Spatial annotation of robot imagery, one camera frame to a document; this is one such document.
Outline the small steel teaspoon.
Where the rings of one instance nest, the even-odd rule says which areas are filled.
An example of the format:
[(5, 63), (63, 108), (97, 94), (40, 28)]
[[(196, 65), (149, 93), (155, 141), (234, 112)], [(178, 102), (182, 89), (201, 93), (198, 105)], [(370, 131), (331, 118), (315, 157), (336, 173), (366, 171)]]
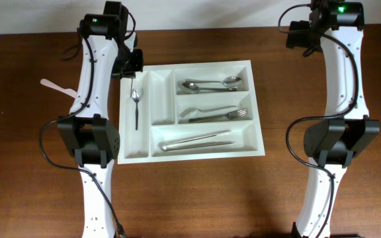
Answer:
[(138, 124), (139, 124), (139, 109), (138, 109), (138, 103), (140, 102), (142, 98), (141, 92), (139, 90), (135, 89), (132, 91), (131, 99), (135, 102), (136, 108), (135, 108), (135, 130), (138, 130)]

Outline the white plastic knife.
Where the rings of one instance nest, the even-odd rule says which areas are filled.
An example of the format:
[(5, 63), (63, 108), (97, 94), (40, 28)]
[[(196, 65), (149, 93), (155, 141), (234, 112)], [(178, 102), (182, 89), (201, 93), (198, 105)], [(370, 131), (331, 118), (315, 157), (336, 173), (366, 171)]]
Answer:
[(77, 92), (74, 91), (73, 89), (65, 89), (65, 88), (62, 88), (60, 87), (59, 85), (47, 80), (47, 79), (41, 79), (40, 80), (40, 84), (45, 86), (45, 87), (48, 87), (48, 88), (51, 88), (51, 89), (54, 89), (56, 91), (59, 91), (61, 93), (64, 93), (66, 95), (69, 95), (71, 96), (72, 98), (75, 98), (77, 96)]

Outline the large steel spoon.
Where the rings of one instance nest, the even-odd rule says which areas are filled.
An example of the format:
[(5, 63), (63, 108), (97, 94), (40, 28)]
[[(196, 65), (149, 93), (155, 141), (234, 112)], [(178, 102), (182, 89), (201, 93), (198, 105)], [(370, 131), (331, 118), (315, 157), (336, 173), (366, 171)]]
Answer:
[(181, 83), (180, 88), (182, 91), (190, 94), (197, 94), (201, 91), (214, 91), (214, 92), (235, 92), (236, 88), (203, 88), (199, 87), (196, 83), (184, 82)]

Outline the steel spoon bowl down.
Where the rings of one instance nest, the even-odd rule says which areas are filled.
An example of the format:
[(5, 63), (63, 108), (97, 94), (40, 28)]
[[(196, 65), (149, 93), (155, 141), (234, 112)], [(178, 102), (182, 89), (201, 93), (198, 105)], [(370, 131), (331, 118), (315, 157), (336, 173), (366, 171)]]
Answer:
[(238, 76), (229, 76), (223, 79), (222, 81), (196, 80), (196, 79), (186, 79), (185, 81), (189, 83), (220, 83), (227, 88), (237, 87), (243, 83), (243, 79)]

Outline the metal tongs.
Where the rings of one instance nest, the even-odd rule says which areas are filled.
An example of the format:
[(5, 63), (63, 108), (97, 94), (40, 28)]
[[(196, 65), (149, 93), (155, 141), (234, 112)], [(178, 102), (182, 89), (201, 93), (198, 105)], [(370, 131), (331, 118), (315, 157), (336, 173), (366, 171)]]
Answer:
[(185, 149), (196, 149), (201, 147), (212, 147), (219, 145), (233, 144), (233, 141), (206, 141), (210, 138), (217, 138), (219, 136), (229, 134), (230, 130), (222, 130), (217, 132), (211, 132), (209, 134), (203, 134), (199, 136), (193, 136), (188, 138), (181, 138), (175, 141), (166, 141), (159, 144), (159, 148), (164, 152), (178, 151)]

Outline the large steel fork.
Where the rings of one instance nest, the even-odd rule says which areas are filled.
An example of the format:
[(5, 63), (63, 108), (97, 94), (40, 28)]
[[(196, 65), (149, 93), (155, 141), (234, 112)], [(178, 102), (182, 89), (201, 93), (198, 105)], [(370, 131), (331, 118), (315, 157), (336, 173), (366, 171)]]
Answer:
[(200, 118), (192, 118), (192, 119), (189, 119), (189, 123), (208, 122), (208, 121), (219, 120), (219, 119), (234, 120), (236, 118), (246, 116), (247, 113), (248, 113), (248, 109), (244, 108), (240, 110), (234, 110), (225, 114), (206, 116), (206, 117), (200, 117)]

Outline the small dark steel spoon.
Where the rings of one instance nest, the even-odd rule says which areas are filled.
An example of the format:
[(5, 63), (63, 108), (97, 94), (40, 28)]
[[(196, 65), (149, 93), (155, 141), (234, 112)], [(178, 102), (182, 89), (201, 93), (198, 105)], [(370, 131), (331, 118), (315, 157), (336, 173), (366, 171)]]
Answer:
[(134, 94), (133, 82), (134, 82), (134, 79), (131, 79), (131, 84), (130, 84), (130, 98), (131, 98), (132, 100), (133, 100), (133, 94)]

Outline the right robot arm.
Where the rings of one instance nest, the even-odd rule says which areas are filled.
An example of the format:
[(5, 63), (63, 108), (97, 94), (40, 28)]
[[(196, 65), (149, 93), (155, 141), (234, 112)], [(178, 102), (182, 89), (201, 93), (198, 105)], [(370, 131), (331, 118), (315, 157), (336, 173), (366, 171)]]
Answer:
[(360, 2), (311, 0), (308, 20), (293, 21), (286, 30), (287, 48), (305, 48), (308, 57), (325, 58), (327, 102), (323, 116), (308, 116), (304, 134), (308, 185), (302, 211), (292, 224), (292, 237), (330, 237), (330, 219), (343, 175), (374, 140), (380, 122), (370, 118), (362, 88), (361, 46), (364, 8)]

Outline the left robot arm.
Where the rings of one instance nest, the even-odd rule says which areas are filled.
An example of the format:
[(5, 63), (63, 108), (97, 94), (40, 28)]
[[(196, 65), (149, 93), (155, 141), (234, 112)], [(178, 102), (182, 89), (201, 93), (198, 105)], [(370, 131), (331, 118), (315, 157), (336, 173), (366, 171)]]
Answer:
[(133, 16), (118, 1), (106, 1), (101, 14), (87, 14), (77, 29), (83, 61), (77, 94), (58, 131), (81, 175), (84, 237), (125, 237), (111, 203), (111, 177), (120, 134), (108, 116), (111, 79), (134, 79), (144, 67), (136, 33), (127, 31)]

